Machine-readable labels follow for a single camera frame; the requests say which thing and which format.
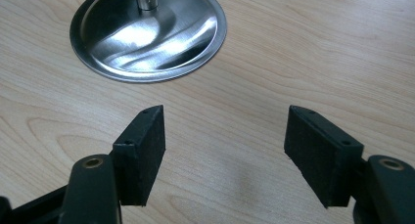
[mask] metal base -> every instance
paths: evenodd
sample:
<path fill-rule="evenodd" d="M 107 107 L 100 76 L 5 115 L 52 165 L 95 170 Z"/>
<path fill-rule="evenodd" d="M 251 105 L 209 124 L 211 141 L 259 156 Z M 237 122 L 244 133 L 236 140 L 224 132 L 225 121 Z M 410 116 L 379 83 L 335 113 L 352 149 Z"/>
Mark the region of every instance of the metal base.
<path fill-rule="evenodd" d="M 70 25 L 76 55 L 94 71 L 127 82 L 154 82 L 201 67 L 219 50 L 226 19 L 215 0 L 86 0 Z"/>

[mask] light wood surface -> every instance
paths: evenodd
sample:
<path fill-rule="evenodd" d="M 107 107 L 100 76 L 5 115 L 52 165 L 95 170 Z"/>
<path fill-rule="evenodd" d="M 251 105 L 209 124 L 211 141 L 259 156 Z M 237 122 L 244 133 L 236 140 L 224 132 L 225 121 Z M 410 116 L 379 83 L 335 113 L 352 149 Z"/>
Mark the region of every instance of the light wood surface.
<path fill-rule="evenodd" d="M 217 0 L 228 34 L 204 67 L 126 84 L 69 42 L 84 0 L 0 0 L 0 196 L 13 207 L 106 154 L 164 105 L 167 151 L 146 207 L 124 223 L 352 223 L 326 210 L 284 154 L 288 107 L 320 112 L 365 147 L 415 164 L 415 0 Z"/>

